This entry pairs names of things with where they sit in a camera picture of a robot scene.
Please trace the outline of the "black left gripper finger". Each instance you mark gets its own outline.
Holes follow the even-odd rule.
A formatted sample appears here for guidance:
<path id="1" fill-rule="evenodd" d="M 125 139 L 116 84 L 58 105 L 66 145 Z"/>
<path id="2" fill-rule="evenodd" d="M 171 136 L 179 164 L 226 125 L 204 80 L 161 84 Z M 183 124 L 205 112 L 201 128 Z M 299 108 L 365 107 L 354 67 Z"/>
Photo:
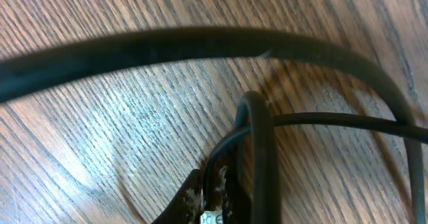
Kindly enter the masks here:
<path id="1" fill-rule="evenodd" d="M 209 192 L 204 190 L 213 181 L 205 179 L 210 172 L 191 171 L 166 209 L 153 221 L 153 224 L 193 224 L 193 223 L 250 223 L 251 199 L 241 186 L 238 172 L 241 159 L 237 153 L 228 154 L 228 163 L 219 170 L 217 177 L 220 187 L 220 206 L 209 204 Z"/>

